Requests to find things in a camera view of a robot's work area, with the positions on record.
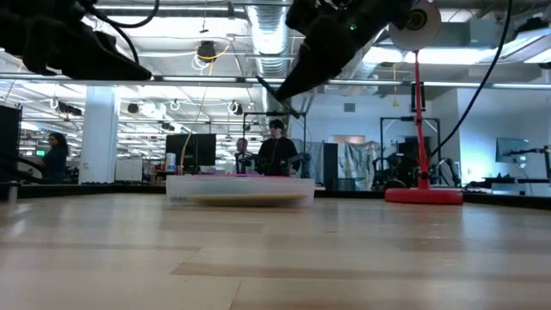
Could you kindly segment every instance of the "computer monitor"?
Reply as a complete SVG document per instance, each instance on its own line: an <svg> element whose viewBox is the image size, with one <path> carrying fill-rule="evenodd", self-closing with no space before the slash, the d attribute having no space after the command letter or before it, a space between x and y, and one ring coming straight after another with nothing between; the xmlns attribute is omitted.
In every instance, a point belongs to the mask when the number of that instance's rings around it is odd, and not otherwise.
<svg viewBox="0 0 551 310"><path fill-rule="evenodd" d="M188 139L187 134L172 134L166 136L167 153L176 154L176 165L181 163L183 145ZM196 133L189 138L184 157L184 166L214 166L216 165L216 134Z"/></svg>
<svg viewBox="0 0 551 310"><path fill-rule="evenodd" d="M526 139L497 138L496 162L509 164L525 164L526 155L510 155L511 152L529 150L529 141Z"/></svg>

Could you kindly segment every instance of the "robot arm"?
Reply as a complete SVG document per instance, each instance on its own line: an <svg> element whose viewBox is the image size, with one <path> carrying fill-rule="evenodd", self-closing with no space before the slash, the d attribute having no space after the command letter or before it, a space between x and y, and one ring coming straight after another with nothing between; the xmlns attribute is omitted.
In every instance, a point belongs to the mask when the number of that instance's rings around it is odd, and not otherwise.
<svg viewBox="0 0 551 310"><path fill-rule="evenodd" d="M115 37L81 20L97 0L0 0L0 47L32 72L95 80L147 80L152 74L120 54Z"/></svg>
<svg viewBox="0 0 551 310"><path fill-rule="evenodd" d="M340 74L356 52L389 23L404 28L415 2L352 0L323 5L315 0L295 0L287 25L306 36L299 60L278 90L257 78L279 102L321 85Z"/></svg>

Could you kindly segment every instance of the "wire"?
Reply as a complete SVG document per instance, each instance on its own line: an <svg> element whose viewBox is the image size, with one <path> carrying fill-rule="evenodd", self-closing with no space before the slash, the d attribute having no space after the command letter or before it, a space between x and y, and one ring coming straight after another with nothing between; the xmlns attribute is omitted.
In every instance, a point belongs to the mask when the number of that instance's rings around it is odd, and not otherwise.
<svg viewBox="0 0 551 310"><path fill-rule="evenodd" d="M91 5L85 5L86 9L94 16L96 16L100 21L103 21L103 22L106 22L108 23L109 25L113 26L113 27L118 27L118 28L140 28L140 27L144 27L145 25L147 25L150 21L153 20L153 18L157 15L158 13L158 9L159 9L159 6L160 6L161 2L160 0L155 0L155 5L153 6L153 10L152 12L149 14L148 17L146 17L143 21L141 22L136 22L134 24L125 24L125 23L122 23L122 22L115 22L113 21L112 19L108 18L105 14L103 14L102 12L98 11L96 8L94 8L93 6Z"/></svg>
<svg viewBox="0 0 551 310"><path fill-rule="evenodd" d="M470 9L458 9L458 10L448 19L447 22L451 22L451 20L454 19L454 17L455 17L457 14L459 14L459 12L461 12L461 11L463 11L463 10L466 10L467 12L471 13L471 16L472 16L472 17L475 17L475 14L474 14L473 11L470 10Z"/></svg>
<svg viewBox="0 0 551 310"><path fill-rule="evenodd" d="M128 44L128 47L130 47L130 51L132 52L132 56L134 58L134 62L139 65L139 58L138 58L138 52L136 51L136 47L130 40L127 34L122 31L122 28L140 28L145 25L147 25L150 21L153 20L153 18L157 15L158 9L160 6L160 0L155 0L155 5L153 6L152 12L149 14L148 17L145 18L145 20L141 22L137 22L135 24L125 24L121 22L115 22L112 19L108 18L105 14L97 10L91 3L87 3L85 1L80 1L81 5L83 5L93 16L97 17L102 22L106 22L113 29L121 35L122 39Z"/></svg>
<svg viewBox="0 0 551 310"><path fill-rule="evenodd" d="M224 55L228 48L230 48L230 41L228 41L227 45L226 45L226 48L224 48L224 51L222 51L222 53L219 53L218 55L214 55L214 56L210 56L210 57L203 57L201 56L200 54L197 54L197 56L200 58L200 59L203 59L203 60L211 60L211 59L217 59L218 57Z"/></svg>
<svg viewBox="0 0 551 310"><path fill-rule="evenodd" d="M210 76L212 73L213 73L213 68L214 68L214 63L212 63L210 65L210 69L208 70L208 75ZM194 121L194 124L197 124L197 121L199 120L199 116L201 115L201 111L203 110L203 103L205 103L205 97L207 96L207 90L208 90L208 87L205 87L205 92L203 93L203 98L201 99L201 105L199 106L199 108L197 109L197 115L195 116L195 121ZM186 148L188 147L188 143L189 143L189 140L191 139L191 135L193 134L193 131L190 131L188 133L188 138L186 139L186 143L183 144L183 148L182 148L182 154L181 154L181 157L180 157L180 167L182 167L180 169L181 173L183 171L183 158L185 156L185 153L186 153Z"/></svg>
<svg viewBox="0 0 551 310"><path fill-rule="evenodd" d="M130 47L130 52L132 53L132 57L134 58L134 62L139 65L138 51L136 50L136 46L134 46L128 35L125 34L124 31L122 31L122 29L119 27L113 25L111 25L111 27L113 27L113 29L118 34L120 34L122 39L124 39L124 41L128 44L128 47Z"/></svg>
<svg viewBox="0 0 551 310"><path fill-rule="evenodd" d="M518 169L520 169L524 176L526 177L526 181L528 183L528 186L530 188L530 194L533 195L534 194L534 190L532 189L532 183L530 182L530 178L528 177L528 173L526 172L526 170L520 165L520 163L517 161L517 159L514 157L514 156L511 156L511 158L513 158L513 160L515 161L515 164L517 164L517 167Z"/></svg>
<svg viewBox="0 0 551 310"><path fill-rule="evenodd" d="M471 102L467 105L467 108L465 109L465 112L463 112L461 119L457 122L457 124L455 125L451 133L449 133L448 137L446 137L446 139L444 139L442 143L430 154L431 158L434 155L438 154L438 152L442 149L442 147L454 136L454 134L457 132L457 130L459 129L463 121L465 121L469 111L471 110L471 108L474 105L474 102L476 101L476 98L479 96L480 92L484 88L484 85L486 84L486 81L492 74L493 68L498 63L499 56L501 55L501 51L503 50L503 46L505 44L505 38L507 37L507 32L509 30L509 24L511 23L512 6L513 6L513 0L509 0L509 4L507 5L507 17L505 18L505 25L503 27L503 33L501 34L501 40L499 41L498 51L496 52L496 55L494 56L493 61L490 64L488 71L486 72L486 75L484 76L484 78L482 78L482 82L480 82L478 89L474 92L473 98L471 99Z"/></svg>
<svg viewBox="0 0 551 310"><path fill-rule="evenodd" d="M6 94L6 97L3 99L3 105L6 105L6 102L8 101L9 93L11 93L11 90L14 88L15 80L11 82L11 85L9 86L8 93Z"/></svg>
<svg viewBox="0 0 551 310"><path fill-rule="evenodd" d="M197 58L197 54L191 59L191 67L194 68L197 71L203 71L205 68L209 67L210 64L202 64L199 62L199 59Z"/></svg>

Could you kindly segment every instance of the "screen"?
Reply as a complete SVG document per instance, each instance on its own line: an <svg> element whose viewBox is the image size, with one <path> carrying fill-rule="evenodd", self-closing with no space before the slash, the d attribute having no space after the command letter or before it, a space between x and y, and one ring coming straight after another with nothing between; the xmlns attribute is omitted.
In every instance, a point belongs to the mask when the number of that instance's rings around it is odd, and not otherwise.
<svg viewBox="0 0 551 310"><path fill-rule="evenodd" d="M172 134L166 136L167 153L176 154L176 165L180 165L183 145L188 138L187 134ZM194 164L194 152L197 150L197 165L214 166L216 165L216 134L197 133L192 134L186 146L184 165Z"/></svg>
<svg viewBox="0 0 551 310"><path fill-rule="evenodd" d="M19 120L21 119L21 110L0 106L0 133L2 133L2 143L0 143L0 152L11 157L18 157L19 147ZM0 158L0 163L9 168L17 169L17 162ZM13 181L14 176L10 175L6 170L0 169L0 183Z"/></svg>
<svg viewBox="0 0 551 310"><path fill-rule="evenodd" d="M525 164L526 154L509 155L509 152L529 150L529 141L526 139L497 138L496 162L510 164Z"/></svg>

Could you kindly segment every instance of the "white spool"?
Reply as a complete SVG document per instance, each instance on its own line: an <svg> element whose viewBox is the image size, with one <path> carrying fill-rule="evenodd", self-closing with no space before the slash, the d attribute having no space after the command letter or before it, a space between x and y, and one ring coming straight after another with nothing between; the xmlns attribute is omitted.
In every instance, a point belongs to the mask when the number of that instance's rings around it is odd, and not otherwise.
<svg viewBox="0 0 551 310"><path fill-rule="evenodd" d="M422 0L418 5L412 8L412 13L415 12L426 16L426 23L417 29L412 29L411 21L404 29L399 30L392 23L388 28L388 33L393 41L393 44L404 51L419 51L427 47L440 32L442 26L442 17L440 10L433 3Z"/></svg>

